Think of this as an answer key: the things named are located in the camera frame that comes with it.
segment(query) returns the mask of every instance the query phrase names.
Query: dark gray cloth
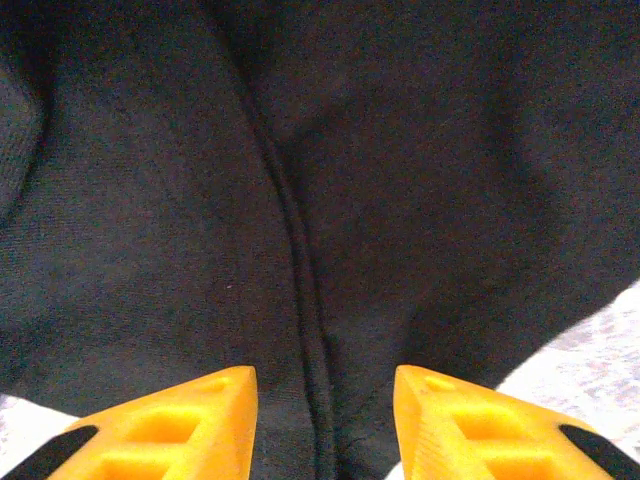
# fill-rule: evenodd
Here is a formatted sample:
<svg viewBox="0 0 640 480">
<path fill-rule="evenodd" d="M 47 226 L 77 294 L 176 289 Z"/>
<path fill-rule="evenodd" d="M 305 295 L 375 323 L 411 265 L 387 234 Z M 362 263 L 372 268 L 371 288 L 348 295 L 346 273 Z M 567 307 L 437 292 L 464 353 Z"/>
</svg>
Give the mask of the dark gray cloth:
<svg viewBox="0 0 640 480">
<path fill-rule="evenodd" d="M 20 195 L 43 123 L 38 99 L 15 78 L 7 55 L 0 53 L 0 223 Z"/>
<path fill-rule="evenodd" d="M 84 415 L 251 364 L 253 478 L 382 478 L 398 364 L 496 385 L 638 275 L 637 7 L 44 10 L 8 393 Z"/>
</svg>

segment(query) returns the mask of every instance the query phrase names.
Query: orange plastic piece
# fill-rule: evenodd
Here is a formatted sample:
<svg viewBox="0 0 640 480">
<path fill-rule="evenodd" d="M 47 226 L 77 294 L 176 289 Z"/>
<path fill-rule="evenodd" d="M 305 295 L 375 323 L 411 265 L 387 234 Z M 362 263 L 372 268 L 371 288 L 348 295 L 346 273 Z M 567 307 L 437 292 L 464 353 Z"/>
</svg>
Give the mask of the orange plastic piece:
<svg viewBox="0 0 640 480">
<path fill-rule="evenodd" d="M 611 479 L 558 430 L 588 425 L 431 370 L 398 367 L 394 416 L 405 480 Z"/>
<path fill-rule="evenodd" d="M 99 431 L 50 480 L 246 480 L 256 430 L 253 367 L 234 367 L 83 418 Z"/>
</svg>

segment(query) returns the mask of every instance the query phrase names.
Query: yellow plastic part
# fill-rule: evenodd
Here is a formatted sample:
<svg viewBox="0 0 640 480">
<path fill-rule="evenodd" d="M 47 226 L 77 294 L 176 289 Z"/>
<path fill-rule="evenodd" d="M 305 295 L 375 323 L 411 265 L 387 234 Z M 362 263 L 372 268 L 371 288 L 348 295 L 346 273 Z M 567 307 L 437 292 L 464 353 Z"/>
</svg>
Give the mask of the yellow plastic part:
<svg viewBox="0 0 640 480">
<path fill-rule="evenodd" d="M 398 367 L 394 416 L 405 480 L 611 479 L 558 430 L 590 426 L 431 370 Z"/>
<path fill-rule="evenodd" d="M 50 480 L 246 480 L 256 430 L 253 367 L 234 367 L 83 418 L 99 431 Z"/>
</svg>

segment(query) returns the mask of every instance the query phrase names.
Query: white textured surface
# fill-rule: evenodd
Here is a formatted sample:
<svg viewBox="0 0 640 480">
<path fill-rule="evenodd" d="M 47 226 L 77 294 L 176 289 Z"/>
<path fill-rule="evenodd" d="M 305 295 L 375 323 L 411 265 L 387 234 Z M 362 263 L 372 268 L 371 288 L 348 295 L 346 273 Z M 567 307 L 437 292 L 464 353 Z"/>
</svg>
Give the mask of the white textured surface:
<svg viewBox="0 0 640 480">
<path fill-rule="evenodd" d="M 640 282 L 515 370 L 508 395 L 579 418 L 640 461 Z M 0 477 L 74 417 L 0 399 Z M 387 480 L 402 480 L 397 466 Z"/>
</svg>

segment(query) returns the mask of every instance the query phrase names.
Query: black garment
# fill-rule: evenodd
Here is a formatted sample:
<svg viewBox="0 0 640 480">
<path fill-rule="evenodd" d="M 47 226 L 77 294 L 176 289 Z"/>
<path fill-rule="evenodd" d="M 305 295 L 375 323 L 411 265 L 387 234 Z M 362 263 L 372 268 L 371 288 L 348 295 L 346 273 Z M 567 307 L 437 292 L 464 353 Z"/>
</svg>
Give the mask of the black garment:
<svg viewBox="0 0 640 480">
<path fill-rule="evenodd" d="M 7 393 L 251 364 L 252 478 L 382 478 L 396 365 L 495 385 L 638 276 L 637 7 L 5 13 Z"/>
</svg>

